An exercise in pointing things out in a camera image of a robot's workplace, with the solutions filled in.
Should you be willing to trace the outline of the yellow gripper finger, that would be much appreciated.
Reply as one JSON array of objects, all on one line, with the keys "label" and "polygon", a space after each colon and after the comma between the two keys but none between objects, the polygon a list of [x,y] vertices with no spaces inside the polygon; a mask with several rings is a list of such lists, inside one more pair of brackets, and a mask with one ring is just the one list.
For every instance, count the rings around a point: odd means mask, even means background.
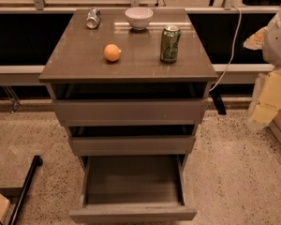
[{"label": "yellow gripper finger", "polygon": [[261,50],[267,27],[260,28],[255,34],[247,38],[244,42],[244,47],[249,50]]},{"label": "yellow gripper finger", "polygon": [[260,73],[250,103],[246,124],[252,130],[266,128],[281,110],[281,67]]}]

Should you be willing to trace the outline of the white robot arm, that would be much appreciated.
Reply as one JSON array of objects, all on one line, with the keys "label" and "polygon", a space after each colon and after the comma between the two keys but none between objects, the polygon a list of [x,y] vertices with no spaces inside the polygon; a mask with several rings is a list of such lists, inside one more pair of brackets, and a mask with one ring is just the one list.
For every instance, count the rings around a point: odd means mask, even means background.
[{"label": "white robot arm", "polygon": [[281,8],[266,27],[244,42],[244,47],[262,50],[263,60],[274,66],[267,75],[257,77],[248,109],[248,127],[260,130],[269,126],[281,110]]}]

